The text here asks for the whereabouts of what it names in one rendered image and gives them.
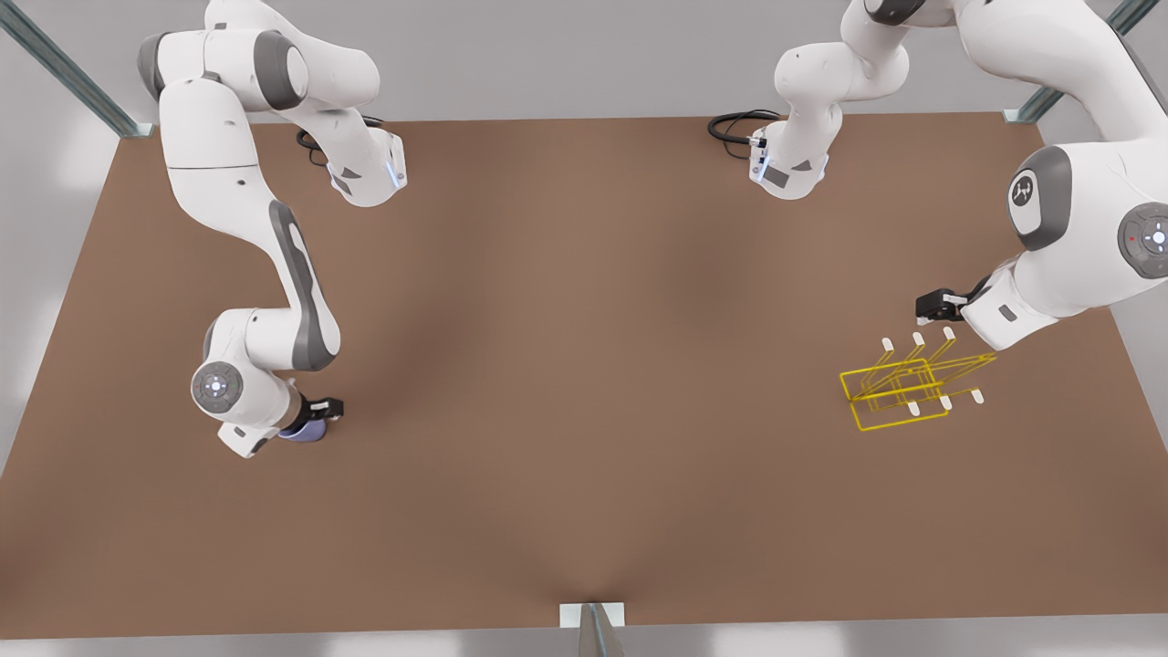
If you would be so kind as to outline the silver frame post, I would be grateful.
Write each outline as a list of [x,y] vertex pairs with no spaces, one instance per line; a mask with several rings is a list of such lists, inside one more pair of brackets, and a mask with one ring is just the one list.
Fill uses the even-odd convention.
[[579,657],[626,657],[616,632],[625,625],[624,602],[559,604],[559,628],[579,629]]
[[1038,32],[1018,49],[1017,61],[1010,53],[1004,55],[1004,64],[1011,65],[1006,74],[1038,84],[1040,91],[1022,108],[1006,109],[1006,123],[1038,123],[1063,97],[1085,99],[1089,91],[1101,89],[1099,79],[1108,72],[1121,75],[1125,65],[1133,69],[1134,58],[1122,39],[1161,0],[1121,0],[1107,18],[1098,18],[1089,8],[1072,11],[1061,5],[1051,25],[1021,21]]
[[13,0],[0,0],[0,28],[118,137],[150,138],[153,133],[153,125],[135,122]]

